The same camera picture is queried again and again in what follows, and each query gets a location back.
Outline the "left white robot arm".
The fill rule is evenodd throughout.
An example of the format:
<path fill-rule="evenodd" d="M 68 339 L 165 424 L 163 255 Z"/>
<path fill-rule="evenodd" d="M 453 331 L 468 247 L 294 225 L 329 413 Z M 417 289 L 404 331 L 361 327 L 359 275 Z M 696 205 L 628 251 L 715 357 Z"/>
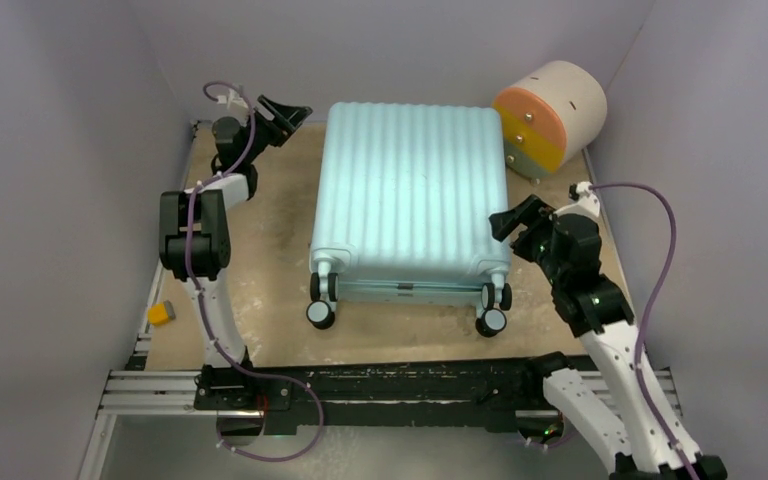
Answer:
<path fill-rule="evenodd" d="M 286 105 L 264 95 L 258 102 L 249 108 L 246 120 L 224 116 L 213 123 L 216 154 L 211 177 L 160 197 L 159 258 L 184 285 L 198 315 L 204 351 L 201 378 L 229 371 L 219 395 L 235 409 L 252 405 L 267 387 L 291 391 L 296 383 L 286 375 L 253 369 L 227 285 L 232 253 L 227 213 L 256 193 L 255 159 L 267 148 L 286 143 L 312 113 L 309 106 Z"/>

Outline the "light blue suitcase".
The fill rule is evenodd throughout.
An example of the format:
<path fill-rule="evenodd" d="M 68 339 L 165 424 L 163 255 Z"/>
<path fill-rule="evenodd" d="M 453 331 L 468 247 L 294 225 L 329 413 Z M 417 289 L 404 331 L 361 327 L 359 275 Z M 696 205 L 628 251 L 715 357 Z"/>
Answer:
<path fill-rule="evenodd" d="M 308 321 L 345 302 L 471 307 L 485 337 L 513 303 L 510 250 L 489 218 L 508 207 L 502 124 L 490 107 L 339 102 L 327 116 Z"/>

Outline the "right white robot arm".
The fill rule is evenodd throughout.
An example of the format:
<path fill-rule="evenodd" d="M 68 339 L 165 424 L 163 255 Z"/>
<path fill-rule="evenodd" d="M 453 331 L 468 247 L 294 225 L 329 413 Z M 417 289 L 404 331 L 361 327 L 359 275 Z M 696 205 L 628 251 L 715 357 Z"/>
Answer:
<path fill-rule="evenodd" d="M 601 374 L 611 405 L 558 352 L 536 362 L 521 392 L 560 411 L 598 455 L 611 479 L 725 479 L 723 460 L 702 452 L 683 427 L 645 356 L 623 290 L 602 273 L 598 199 L 576 194 L 554 209 L 535 195 L 489 217 L 492 236 L 537 265 L 556 312 Z"/>

